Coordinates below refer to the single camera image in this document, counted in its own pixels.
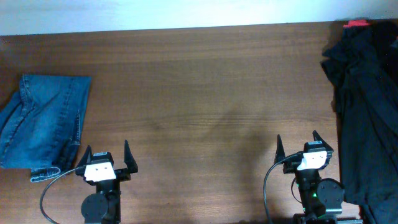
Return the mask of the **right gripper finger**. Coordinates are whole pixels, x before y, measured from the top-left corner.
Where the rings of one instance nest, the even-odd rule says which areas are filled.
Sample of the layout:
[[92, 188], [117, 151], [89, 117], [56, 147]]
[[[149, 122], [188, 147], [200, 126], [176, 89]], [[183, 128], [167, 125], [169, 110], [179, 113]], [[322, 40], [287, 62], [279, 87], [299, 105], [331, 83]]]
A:
[[282, 139], [280, 134], [277, 135], [277, 148], [275, 152], [274, 164], [277, 164], [285, 159], [285, 151], [282, 144]]
[[333, 152], [333, 148], [318, 134], [316, 130], [313, 130], [312, 132], [314, 141], [320, 141], [322, 142], [323, 146], [325, 147], [326, 151]]

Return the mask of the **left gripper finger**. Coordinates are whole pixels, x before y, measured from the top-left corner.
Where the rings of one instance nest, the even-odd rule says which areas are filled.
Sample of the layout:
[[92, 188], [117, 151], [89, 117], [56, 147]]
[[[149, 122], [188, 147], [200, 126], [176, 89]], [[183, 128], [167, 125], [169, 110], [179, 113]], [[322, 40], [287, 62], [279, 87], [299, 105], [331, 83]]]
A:
[[83, 169], [87, 164], [91, 162], [92, 150], [91, 146], [88, 145], [79, 163], [76, 165], [77, 169]]
[[138, 166], [134, 159], [127, 140], [124, 141], [124, 163], [130, 174], [138, 173]]

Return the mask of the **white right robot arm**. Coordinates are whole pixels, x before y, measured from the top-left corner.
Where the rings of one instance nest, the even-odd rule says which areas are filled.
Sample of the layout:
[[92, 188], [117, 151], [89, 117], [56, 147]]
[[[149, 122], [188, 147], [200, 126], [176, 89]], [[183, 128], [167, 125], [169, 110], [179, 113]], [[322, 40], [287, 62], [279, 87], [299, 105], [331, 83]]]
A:
[[316, 132], [313, 141], [306, 142], [303, 150], [287, 156], [281, 136], [277, 136], [274, 165], [282, 165], [284, 174], [294, 174], [293, 184], [297, 184], [303, 213], [295, 214], [293, 222], [306, 223], [362, 223], [360, 219], [339, 220], [341, 204], [345, 196], [344, 187], [335, 179], [323, 179], [320, 171], [329, 165], [333, 148]]

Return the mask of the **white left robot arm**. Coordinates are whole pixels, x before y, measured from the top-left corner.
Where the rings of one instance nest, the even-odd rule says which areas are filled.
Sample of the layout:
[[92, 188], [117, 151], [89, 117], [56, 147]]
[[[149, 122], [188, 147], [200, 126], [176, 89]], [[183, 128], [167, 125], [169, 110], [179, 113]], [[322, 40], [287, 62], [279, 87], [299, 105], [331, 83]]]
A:
[[120, 183], [130, 181], [131, 175], [138, 172], [137, 163], [131, 153], [128, 141], [124, 142], [125, 168], [115, 169], [110, 152], [93, 153], [91, 147], [79, 161], [75, 174], [96, 188], [81, 204], [81, 214], [85, 223], [118, 224], [121, 222]]

